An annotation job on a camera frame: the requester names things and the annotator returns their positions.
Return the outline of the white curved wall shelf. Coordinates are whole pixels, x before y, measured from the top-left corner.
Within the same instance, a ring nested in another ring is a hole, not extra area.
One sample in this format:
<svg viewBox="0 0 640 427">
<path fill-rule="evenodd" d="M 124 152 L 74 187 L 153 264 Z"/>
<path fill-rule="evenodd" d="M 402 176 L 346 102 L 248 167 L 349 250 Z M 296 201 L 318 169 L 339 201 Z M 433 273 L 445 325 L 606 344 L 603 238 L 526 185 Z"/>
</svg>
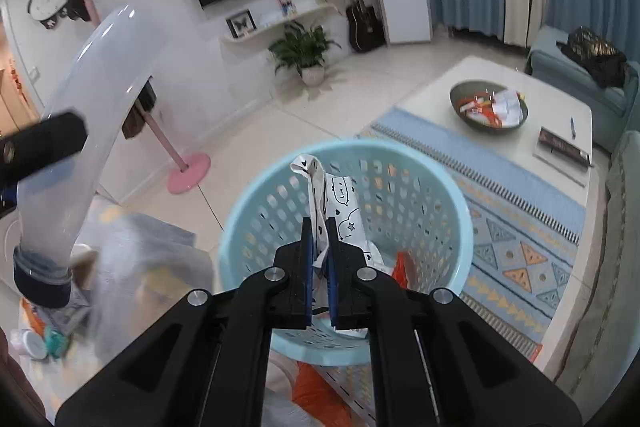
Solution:
<svg viewBox="0 0 640 427">
<path fill-rule="evenodd" d="M 228 43 L 242 43 L 242 42 L 247 42 L 250 39 L 254 39 L 258 36 L 261 36 L 262 34 L 265 34 L 266 32 L 276 29 L 276 28 L 280 28 L 286 24 L 289 23 L 293 23 L 293 22 L 297 22 L 298 20 L 302 20 L 305 17 L 310 17 L 311 15 L 316 16 L 323 16 L 324 14 L 328 14 L 328 13 L 337 13 L 338 9 L 337 7 L 332 4 L 332 3 L 321 3 L 321 4 L 317 4 L 315 6 L 312 6 L 309 9 L 303 10 L 302 12 L 298 12 L 296 14 L 293 15 L 288 15 L 285 17 L 281 17 L 278 20 L 275 20 L 274 22 L 267 24 L 266 26 L 260 26 L 257 29 L 254 29 L 252 31 L 250 31 L 248 34 L 241 36 L 241 37 L 233 37 L 232 35 L 223 35 L 221 37 L 221 40 L 224 40 L 225 42 Z"/>
</svg>

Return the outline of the teal sofa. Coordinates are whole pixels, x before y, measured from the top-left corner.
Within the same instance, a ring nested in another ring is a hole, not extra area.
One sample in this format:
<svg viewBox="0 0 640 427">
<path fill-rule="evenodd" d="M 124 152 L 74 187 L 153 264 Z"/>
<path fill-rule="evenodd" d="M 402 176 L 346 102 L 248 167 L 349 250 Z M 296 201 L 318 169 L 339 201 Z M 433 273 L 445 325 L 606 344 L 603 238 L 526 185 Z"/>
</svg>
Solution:
<svg viewBox="0 0 640 427">
<path fill-rule="evenodd" d="M 601 89 L 582 66 L 561 52 L 559 44 L 567 38 L 565 31 L 542 26 L 529 49 L 525 72 L 587 104 L 593 143 L 613 153 L 625 131 L 639 130 L 639 64 L 625 64 L 623 88 Z"/>
</svg>

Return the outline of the white patterned paper wrapper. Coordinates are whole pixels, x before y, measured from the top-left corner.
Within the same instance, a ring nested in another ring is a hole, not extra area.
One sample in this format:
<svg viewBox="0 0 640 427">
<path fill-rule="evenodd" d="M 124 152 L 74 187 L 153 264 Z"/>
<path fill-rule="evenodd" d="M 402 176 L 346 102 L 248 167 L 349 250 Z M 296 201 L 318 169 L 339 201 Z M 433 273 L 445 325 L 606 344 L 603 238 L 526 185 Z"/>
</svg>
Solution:
<svg viewBox="0 0 640 427">
<path fill-rule="evenodd" d="M 314 263 L 312 264 L 312 309 L 322 315 L 321 324 L 338 338 L 353 343 L 368 337 L 367 329 L 347 329 L 339 332 L 326 319 L 329 304 L 328 281 L 324 274 L 324 262 L 329 251 L 329 235 L 326 221 L 335 220 L 338 239 L 362 250 L 369 267 L 392 274 L 383 257 L 364 231 L 360 206 L 354 181 L 350 176 L 331 174 L 323 168 L 321 161 L 308 154 L 298 155 L 290 165 L 291 170 L 303 176 L 308 186 L 309 217 L 314 238 Z"/>
</svg>

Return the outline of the black bag on sofa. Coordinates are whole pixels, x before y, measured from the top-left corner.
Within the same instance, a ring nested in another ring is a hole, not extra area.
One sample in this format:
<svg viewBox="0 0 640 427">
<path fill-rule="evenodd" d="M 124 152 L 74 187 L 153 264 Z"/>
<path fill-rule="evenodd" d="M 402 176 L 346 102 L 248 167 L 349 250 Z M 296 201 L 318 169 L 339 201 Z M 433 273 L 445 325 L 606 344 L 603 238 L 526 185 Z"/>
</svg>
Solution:
<svg viewBox="0 0 640 427">
<path fill-rule="evenodd" d="M 585 69 L 601 89 L 623 88 L 627 57 L 590 28 L 580 26 L 556 46 L 571 61 Z"/>
</svg>

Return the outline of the white coffee table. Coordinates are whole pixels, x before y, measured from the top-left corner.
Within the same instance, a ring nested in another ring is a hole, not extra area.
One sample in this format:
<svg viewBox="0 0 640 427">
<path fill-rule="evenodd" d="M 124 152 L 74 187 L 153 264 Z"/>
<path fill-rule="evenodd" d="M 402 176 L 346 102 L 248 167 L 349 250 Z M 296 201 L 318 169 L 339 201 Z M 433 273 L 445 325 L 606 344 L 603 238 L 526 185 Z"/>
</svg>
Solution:
<svg viewBox="0 0 640 427">
<path fill-rule="evenodd" d="M 522 92 L 529 111 L 523 126 L 505 135 L 491 135 L 476 131 L 462 122 L 454 115 L 449 91 L 463 80 L 488 80 Z M 398 106 L 413 115 L 462 134 L 487 150 L 493 150 L 495 154 L 554 186 L 585 210 L 584 222 L 578 227 L 580 243 L 568 287 L 560 301 L 559 310 L 555 312 L 544 334 L 542 348 L 536 358 L 538 369 L 550 378 L 558 376 L 570 347 L 570 337 L 586 312 L 592 294 L 603 230 L 603 181 L 599 171 L 591 168 L 585 176 L 584 183 L 576 183 L 537 156 L 537 140 L 541 127 L 564 139 L 570 139 L 570 117 L 573 117 L 577 131 L 575 143 L 590 153 L 590 108 L 576 98 L 549 86 L 548 83 L 477 56 L 468 56 L 457 62 L 437 79 L 416 89 Z"/>
</svg>

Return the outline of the framed butterfly picture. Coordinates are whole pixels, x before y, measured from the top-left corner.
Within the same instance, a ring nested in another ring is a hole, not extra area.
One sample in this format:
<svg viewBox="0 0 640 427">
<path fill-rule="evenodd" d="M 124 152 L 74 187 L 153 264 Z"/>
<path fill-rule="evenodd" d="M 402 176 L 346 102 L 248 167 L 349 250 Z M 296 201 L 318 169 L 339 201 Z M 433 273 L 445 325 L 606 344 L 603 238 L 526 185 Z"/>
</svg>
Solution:
<svg viewBox="0 0 640 427">
<path fill-rule="evenodd" d="M 257 29 L 252 14 L 249 10 L 243 10 L 226 19 L 233 39 L 241 39 Z"/>
</svg>

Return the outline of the blue patterned rug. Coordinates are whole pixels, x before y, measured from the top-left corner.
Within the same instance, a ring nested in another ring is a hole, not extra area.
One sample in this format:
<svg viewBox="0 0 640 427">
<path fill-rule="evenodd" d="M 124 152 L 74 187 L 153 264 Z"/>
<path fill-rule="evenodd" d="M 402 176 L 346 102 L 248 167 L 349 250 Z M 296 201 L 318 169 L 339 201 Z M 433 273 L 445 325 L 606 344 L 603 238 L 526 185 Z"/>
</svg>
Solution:
<svg viewBox="0 0 640 427">
<path fill-rule="evenodd" d="M 585 210 L 510 160 L 431 121 L 393 109 L 366 135 L 410 147 L 457 182 L 473 225 L 460 297 L 534 361 L 570 281 Z M 434 184 L 401 169 L 401 156 L 352 145 L 319 154 L 328 173 L 352 179 L 363 232 L 385 270 L 405 262 L 408 285 L 431 291 L 454 271 L 451 235 Z"/>
</svg>

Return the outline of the potted green plant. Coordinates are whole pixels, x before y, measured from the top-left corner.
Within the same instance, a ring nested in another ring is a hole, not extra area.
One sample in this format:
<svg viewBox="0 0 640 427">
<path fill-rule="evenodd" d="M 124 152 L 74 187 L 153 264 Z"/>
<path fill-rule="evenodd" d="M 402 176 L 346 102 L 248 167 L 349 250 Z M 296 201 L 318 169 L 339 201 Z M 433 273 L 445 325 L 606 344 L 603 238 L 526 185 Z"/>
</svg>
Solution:
<svg viewBox="0 0 640 427">
<path fill-rule="evenodd" d="M 292 70 L 307 87 L 318 87 L 326 79 L 326 54 L 341 49 L 321 25 L 306 27 L 297 20 L 283 26 L 283 35 L 270 44 L 274 72 Z"/>
</svg>

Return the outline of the clear plastic bottle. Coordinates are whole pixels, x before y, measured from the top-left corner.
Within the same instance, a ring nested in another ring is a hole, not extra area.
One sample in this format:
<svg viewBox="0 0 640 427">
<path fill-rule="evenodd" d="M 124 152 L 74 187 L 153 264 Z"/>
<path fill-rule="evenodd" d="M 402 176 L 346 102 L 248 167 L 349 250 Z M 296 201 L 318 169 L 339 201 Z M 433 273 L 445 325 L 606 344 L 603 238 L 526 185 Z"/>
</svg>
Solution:
<svg viewBox="0 0 640 427">
<path fill-rule="evenodd" d="M 79 152 L 17 185 L 14 282 L 31 303 L 60 309 L 70 301 L 70 253 L 122 124 L 165 46 L 151 14 L 126 4 L 93 31 L 52 96 L 47 120 L 68 116 L 58 129 L 62 144 L 70 144 L 77 129 L 87 138 Z"/>
</svg>

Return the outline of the pink coat rack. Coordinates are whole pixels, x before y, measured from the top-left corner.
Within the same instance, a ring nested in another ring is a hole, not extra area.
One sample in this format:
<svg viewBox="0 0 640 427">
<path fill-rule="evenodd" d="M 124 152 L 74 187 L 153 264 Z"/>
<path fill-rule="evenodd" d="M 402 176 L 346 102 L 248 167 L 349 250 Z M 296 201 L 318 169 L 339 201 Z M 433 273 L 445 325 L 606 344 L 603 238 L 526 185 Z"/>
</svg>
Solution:
<svg viewBox="0 0 640 427">
<path fill-rule="evenodd" d="M 102 23 L 102 17 L 96 8 L 94 0 L 84 0 L 89 20 L 94 28 Z M 129 111 L 129 115 L 122 124 L 122 131 L 126 139 L 134 138 L 142 131 L 142 122 L 149 127 L 165 152 L 174 161 L 175 167 L 170 170 L 167 178 L 167 190 L 170 194 L 178 195 L 189 192 L 203 179 L 210 167 L 210 158 L 205 153 L 194 153 L 183 158 L 178 150 L 170 143 L 167 135 L 160 129 L 160 125 L 152 116 L 156 96 L 151 86 L 152 76 L 149 77 L 140 95 Z"/>
</svg>

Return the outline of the green bowl with trash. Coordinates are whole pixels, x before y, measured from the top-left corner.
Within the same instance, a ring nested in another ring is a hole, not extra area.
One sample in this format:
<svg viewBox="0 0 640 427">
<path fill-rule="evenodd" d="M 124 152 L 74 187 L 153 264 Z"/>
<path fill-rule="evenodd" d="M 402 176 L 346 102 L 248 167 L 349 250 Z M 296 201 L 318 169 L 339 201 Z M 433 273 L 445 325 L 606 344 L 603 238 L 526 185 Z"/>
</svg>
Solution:
<svg viewBox="0 0 640 427">
<path fill-rule="evenodd" d="M 449 100 L 469 127 L 496 135 L 521 128 L 529 114 L 522 92 L 487 80 L 458 82 L 449 91 Z"/>
</svg>

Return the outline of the black acoustic guitar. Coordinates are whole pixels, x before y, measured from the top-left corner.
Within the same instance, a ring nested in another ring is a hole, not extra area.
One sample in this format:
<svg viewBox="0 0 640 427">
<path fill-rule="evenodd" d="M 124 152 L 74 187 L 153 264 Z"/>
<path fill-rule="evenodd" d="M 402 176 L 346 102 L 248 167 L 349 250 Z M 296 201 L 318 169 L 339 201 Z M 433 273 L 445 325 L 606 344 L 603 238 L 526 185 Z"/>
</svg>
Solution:
<svg viewBox="0 0 640 427">
<path fill-rule="evenodd" d="M 384 29 L 372 5 L 352 0 L 346 8 L 349 44 L 356 53 L 369 53 L 386 45 Z"/>
</svg>

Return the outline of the light blue laundry basket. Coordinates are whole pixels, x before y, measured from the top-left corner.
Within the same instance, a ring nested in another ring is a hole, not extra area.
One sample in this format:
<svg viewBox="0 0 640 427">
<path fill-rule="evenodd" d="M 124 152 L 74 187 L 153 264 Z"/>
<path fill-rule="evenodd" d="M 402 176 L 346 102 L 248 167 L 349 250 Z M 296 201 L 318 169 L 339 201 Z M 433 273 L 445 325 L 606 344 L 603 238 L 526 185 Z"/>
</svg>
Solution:
<svg viewBox="0 0 640 427">
<path fill-rule="evenodd" d="M 326 257 L 326 219 L 367 264 L 393 270 L 408 254 L 412 291 L 461 294 L 472 262 L 470 210 L 444 167 L 408 146 L 375 139 L 317 144 L 266 169 L 241 195 L 218 251 L 222 286 L 238 287 L 272 265 L 279 247 L 299 240 L 310 219 L 314 262 Z"/>
</svg>

